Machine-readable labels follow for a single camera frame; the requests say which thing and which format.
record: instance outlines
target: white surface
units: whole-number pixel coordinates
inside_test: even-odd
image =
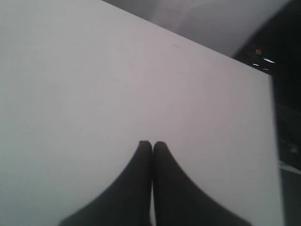
[[[104,0],[227,56],[289,0]]]
[[[142,139],[254,225],[282,225],[266,74],[98,0],[2,0],[0,36],[4,226],[57,224]]]

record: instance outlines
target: light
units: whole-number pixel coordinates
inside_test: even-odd
[[[270,63],[272,63],[272,64],[275,63],[274,61],[272,61],[272,60],[270,60],[270,59],[267,59],[267,58],[264,58],[264,60],[265,60],[265,61],[268,61],[268,62],[270,62]]]

